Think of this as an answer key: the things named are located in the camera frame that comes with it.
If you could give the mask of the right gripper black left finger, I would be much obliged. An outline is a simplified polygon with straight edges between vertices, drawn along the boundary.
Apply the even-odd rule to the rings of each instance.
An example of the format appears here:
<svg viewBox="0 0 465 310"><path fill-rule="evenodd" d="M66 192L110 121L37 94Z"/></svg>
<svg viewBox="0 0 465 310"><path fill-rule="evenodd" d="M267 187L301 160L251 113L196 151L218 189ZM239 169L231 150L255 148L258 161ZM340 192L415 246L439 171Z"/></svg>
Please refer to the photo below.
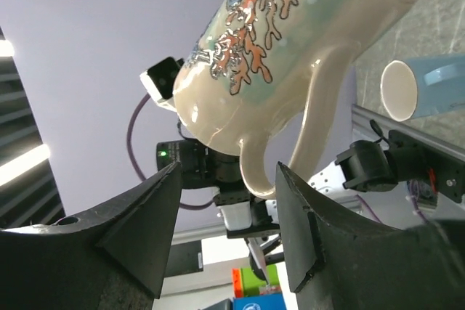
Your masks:
<svg viewBox="0 0 465 310"><path fill-rule="evenodd" d="M182 190L172 163L51 225L1 231L3 309L151 309L161 295Z"/></svg>

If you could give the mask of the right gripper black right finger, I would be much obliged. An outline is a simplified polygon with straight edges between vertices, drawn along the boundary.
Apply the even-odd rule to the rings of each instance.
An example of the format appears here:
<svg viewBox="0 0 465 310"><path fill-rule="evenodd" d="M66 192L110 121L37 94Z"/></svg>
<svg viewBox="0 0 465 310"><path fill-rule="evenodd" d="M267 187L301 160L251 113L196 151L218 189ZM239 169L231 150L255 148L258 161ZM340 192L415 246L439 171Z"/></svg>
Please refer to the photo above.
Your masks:
<svg viewBox="0 0 465 310"><path fill-rule="evenodd" d="M286 165L276 194L289 288L300 309L462 309L464 223L401 230L311 188Z"/></svg>

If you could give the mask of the light blue mug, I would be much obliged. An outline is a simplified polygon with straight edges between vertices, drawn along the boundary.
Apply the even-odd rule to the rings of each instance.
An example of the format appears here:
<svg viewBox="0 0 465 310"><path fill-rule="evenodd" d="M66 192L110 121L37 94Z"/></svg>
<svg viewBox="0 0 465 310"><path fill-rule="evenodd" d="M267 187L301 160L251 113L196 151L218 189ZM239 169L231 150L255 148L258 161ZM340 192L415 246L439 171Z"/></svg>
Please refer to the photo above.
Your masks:
<svg viewBox="0 0 465 310"><path fill-rule="evenodd" d="M464 108L464 55L444 54L390 62L381 74L381 102L403 122Z"/></svg>

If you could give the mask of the tall cream coral-pattern mug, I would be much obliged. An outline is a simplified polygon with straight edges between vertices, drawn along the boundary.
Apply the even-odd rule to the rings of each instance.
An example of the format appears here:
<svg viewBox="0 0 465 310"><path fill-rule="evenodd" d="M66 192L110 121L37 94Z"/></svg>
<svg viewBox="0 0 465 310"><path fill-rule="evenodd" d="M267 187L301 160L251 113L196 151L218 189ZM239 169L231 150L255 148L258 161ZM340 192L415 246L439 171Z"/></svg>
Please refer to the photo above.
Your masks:
<svg viewBox="0 0 465 310"><path fill-rule="evenodd" d="M250 193L275 197L268 142L296 115L302 127L289 168L315 173L352 63L416 0L224 0L174 81L186 129L237 156Z"/></svg>

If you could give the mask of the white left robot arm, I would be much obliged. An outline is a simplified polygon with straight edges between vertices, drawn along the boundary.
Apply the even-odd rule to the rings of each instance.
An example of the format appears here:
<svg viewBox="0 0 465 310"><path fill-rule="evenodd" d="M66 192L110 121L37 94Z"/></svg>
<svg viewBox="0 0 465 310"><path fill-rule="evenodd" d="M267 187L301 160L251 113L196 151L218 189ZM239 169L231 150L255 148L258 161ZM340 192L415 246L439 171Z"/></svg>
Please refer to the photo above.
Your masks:
<svg viewBox="0 0 465 310"><path fill-rule="evenodd" d="M159 142L155 148L157 169L178 162L183 189L216 189L204 204L180 203L182 209L219 209L229 239L267 237L280 232L277 208L270 199L259 199L241 178L239 157L208 148L195 139Z"/></svg>

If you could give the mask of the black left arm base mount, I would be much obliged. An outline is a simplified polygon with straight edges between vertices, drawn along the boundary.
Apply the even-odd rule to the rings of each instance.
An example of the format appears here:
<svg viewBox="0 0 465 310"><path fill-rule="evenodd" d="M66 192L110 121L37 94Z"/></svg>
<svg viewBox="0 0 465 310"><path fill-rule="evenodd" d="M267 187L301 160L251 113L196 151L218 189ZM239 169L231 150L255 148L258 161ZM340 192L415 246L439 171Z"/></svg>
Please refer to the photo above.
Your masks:
<svg viewBox="0 0 465 310"><path fill-rule="evenodd" d="M369 125L377 140L355 141L336 156L343 188L387 192L401 182L411 189L425 184L433 198L443 195L464 208L464 160L399 130L385 135L374 119Z"/></svg>

